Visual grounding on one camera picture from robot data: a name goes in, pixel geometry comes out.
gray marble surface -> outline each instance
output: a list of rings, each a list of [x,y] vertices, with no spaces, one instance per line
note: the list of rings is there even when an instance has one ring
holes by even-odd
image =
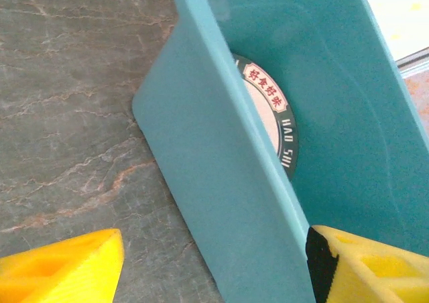
[[[173,0],[0,0],[0,256],[116,227],[115,302],[221,302],[131,114]]]

circular label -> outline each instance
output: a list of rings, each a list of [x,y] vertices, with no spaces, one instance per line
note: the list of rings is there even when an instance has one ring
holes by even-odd
[[[291,178],[298,158],[298,130],[288,100],[266,71],[242,56],[233,56],[275,152]]]

plastic bin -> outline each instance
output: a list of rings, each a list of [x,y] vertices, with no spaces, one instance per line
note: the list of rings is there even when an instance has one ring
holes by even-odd
[[[133,113],[225,301],[314,302],[308,222],[428,255],[428,138],[366,0],[175,1]],[[231,51],[293,107],[291,181]]]

black tape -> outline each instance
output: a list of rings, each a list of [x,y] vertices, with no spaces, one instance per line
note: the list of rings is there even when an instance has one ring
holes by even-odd
[[[317,303],[326,303],[334,280],[339,255],[332,256],[328,240],[310,227],[306,243],[307,265]]]

yellow plastic object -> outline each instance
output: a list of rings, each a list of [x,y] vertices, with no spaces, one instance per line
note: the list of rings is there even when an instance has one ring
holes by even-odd
[[[123,259],[119,229],[1,258],[0,303],[110,303]]]
[[[429,257],[325,226],[306,251],[318,303],[429,303]]]

